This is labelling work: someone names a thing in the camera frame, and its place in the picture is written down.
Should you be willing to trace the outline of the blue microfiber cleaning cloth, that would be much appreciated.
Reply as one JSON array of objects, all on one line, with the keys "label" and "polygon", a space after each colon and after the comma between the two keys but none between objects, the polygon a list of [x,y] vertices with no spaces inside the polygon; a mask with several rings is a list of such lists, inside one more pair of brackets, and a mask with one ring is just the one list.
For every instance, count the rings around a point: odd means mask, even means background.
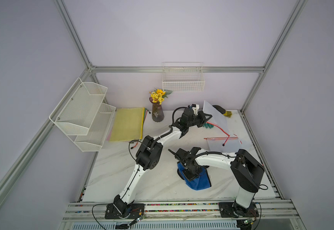
[{"label": "blue microfiber cleaning cloth", "polygon": [[206,167],[201,166],[199,168],[198,175],[194,175],[195,177],[192,180],[189,180],[186,174],[192,175],[191,172],[185,169],[181,162],[177,163],[177,174],[179,177],[185,181],[186,185],[196,191],[208,189],[212,186],[210,177],[208,175],[208,171]]}]

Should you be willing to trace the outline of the red zipper mesh document bag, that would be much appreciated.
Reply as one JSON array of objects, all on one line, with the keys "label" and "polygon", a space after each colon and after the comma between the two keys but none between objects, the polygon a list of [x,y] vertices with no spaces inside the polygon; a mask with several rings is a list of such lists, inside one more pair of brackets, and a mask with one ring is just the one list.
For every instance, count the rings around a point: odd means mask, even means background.
[{"label": "red zipper mesh document bag", "polygon": [[223,133],[227,135],[226,141],[223,143],[223,146],[226,145],[229,135],[229,129],[225,116],[223,116],[219,111],[217,111],[210,103],[204,101],[203,103],[203,112],[205,114],[212,115],[212,118],[208,120],[207,123],[214,125],[214,127],[219,128]]}]

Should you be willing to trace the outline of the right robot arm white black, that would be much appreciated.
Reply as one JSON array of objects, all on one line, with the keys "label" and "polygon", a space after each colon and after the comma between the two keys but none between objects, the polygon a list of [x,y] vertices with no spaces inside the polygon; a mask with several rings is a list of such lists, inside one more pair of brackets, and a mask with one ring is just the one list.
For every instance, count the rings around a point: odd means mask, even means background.
[{"label": "right robot arm white black", "polygon": [[207,167],[231,170],[240,188],[235,198],[235,209],[249,209],[255,194],[261,189],[264,167],[248,151],[223,153],[193,147],[186,151],[169,150],[178,160],[177,173],[193,190],[210,188],[211,182]]}]

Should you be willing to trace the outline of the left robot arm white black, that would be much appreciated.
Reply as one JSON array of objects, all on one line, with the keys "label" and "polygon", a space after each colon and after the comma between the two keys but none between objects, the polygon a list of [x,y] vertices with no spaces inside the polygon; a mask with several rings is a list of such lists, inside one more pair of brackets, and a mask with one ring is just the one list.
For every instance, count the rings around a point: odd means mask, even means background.
[{"label": "left robot arm white black", "polygon": [[183,113],[180,118],[172,120],[168,131],[155,137],[146,136],[142,140],[136,152],[135,167],[132,175],[122,192],[115,196],[112,203],[112,208],[120,217],[125,218],[130,214],[136,196],[137,185],[145,173],[157,166],[163,147],[181,139],[188,133],[190,127],[202,127],[213,117],[200,110],[196,104],[192,104],[189,107],[179,107],[174,110],[172,115],[174,116],[179,109],[183,109]]}]

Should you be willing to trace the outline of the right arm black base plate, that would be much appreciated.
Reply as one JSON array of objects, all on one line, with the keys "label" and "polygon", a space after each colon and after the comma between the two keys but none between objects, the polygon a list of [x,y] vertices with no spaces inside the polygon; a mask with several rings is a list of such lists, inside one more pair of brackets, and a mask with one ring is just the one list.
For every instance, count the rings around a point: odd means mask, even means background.
[{"label": "right arm black base plate", "polygon": [[248,208],[242,207],[236,202],[220,202],[218,206],[222,218],[259,217],[254,202],[251,202]]}]

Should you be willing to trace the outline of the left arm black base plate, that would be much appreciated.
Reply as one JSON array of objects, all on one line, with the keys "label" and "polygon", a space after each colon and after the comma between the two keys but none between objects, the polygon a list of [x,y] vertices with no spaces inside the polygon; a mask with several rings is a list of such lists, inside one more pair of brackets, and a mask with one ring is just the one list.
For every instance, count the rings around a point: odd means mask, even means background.
[{"label": "left arm black base plate", "polygon": [[105,219],[136,219],[143,215],[145,204],[131,203],[121,208],[117,208],[115,204],[106,206]]}]

